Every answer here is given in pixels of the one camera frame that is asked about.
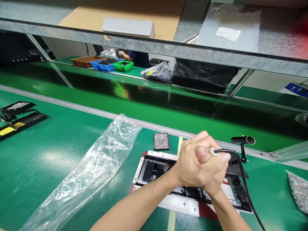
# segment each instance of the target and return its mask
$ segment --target green plastic bin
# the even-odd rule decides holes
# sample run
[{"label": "green plastic bin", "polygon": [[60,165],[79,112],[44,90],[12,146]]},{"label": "green plastic bin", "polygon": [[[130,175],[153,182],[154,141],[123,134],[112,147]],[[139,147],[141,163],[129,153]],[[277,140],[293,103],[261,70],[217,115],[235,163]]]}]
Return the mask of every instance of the green plastic bin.
[{"label": "green plastic bin", "polygon": [[[129,63],[129,64],[125,66],[121,66],[121,63]],[[120,71],[120,72],[127,72],[134,68],[134,63],[129,62],[129,61],[120,61],[120,62],[114,63],[113,65],[115,67],[115,70]]]}]

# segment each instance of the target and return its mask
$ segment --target brown tray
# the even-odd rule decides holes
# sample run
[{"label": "brown tray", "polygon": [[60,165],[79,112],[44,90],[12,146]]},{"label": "brown tray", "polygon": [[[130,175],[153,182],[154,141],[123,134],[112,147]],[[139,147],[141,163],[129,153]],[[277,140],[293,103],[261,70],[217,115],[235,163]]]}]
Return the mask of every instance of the brown tray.
[{"label": "brown tray", "polygon": [[81,66],[81,67],[91,67],[92,65],[90,62],[96,61],[96,60],[101,60],[105,59],[100,56],[86,56],[86,57],[80,57],[80,58],[75,58],[75,59],[70,59],[76,66]]}]

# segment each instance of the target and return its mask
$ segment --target blue plastic bin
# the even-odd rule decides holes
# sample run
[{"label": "blue plastic bin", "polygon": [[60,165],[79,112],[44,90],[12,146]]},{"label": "blue plastic bin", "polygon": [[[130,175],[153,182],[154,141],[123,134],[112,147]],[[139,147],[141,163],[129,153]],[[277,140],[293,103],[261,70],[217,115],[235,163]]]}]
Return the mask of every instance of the blue plastic bin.
[{"label": "blue plastic bin", "polygon": [[98,70],[98,71],[113,71],[115,69],[115,66],[113,64],[103,65],[103,64],[98,63],[100,61],[101,60],[90,62],[95,70]]}]

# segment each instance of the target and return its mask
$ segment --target blue shirt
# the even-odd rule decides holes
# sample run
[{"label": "blue shirt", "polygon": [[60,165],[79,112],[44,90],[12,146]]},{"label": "blue shirt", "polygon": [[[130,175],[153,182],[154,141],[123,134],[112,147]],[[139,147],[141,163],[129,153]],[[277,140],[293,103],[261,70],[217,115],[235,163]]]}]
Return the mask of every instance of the blue shirt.
[{"label": "blue shirt", "polygon": [[134,66],[149,68],[149,54],[139,51],[130,51],[128,56],[134,59]]}]

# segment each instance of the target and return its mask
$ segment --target yellow label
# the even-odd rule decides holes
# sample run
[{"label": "yellow label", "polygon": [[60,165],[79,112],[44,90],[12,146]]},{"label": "yellow label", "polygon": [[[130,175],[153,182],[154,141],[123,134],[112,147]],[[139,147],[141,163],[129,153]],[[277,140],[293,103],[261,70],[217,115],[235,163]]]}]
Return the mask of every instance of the yellow label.
[{"label": "yellow label", "polygon": [[[19,127],[21,127],[21,126],[23,126],[23,125],[25,125],[25,124],[24,124],[24,123],[21,123],[21,122],[17,122],[17,123],[15,123],[15,124],[13,124],[13,126],[16,127],[16,128],[19,128]],[[0,131],[0,136],[6,135],[6,134],[8,134],[8,133],[10,133],[10,132],[12,132],[12,131],[14,131],[13,128],[7,127],[7,128],[5,128],[5,129],[3,129],[3,130]]]}]

